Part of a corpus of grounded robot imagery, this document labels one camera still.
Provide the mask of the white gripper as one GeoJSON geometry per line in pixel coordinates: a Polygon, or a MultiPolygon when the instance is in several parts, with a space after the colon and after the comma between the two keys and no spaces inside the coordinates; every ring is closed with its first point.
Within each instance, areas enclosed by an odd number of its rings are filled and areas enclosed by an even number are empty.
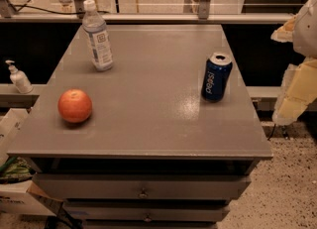
{"type": "Polygon", "coordinates": [[[292,43],[294,50],[307,58],[300,65],[290,64],[282,79],[274,105],[272,121],[279,126],[290,125],[317,98],[317,0],[308,0],[270,38],[292,43]]]}

